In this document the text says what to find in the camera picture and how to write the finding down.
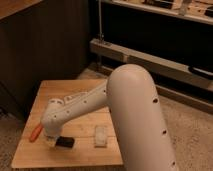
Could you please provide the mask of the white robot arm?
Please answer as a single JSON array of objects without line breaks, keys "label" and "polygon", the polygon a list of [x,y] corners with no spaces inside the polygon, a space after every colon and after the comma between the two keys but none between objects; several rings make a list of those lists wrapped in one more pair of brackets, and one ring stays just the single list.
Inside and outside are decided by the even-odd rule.
[{"label": "white robot arm", "polygon": [[41,118],[44,135],[56,140],[65,123],[103,107],[109,108],[126,171],[179,171],[153,78],[135,64],[116,68],[68,103],[50,100]]}]

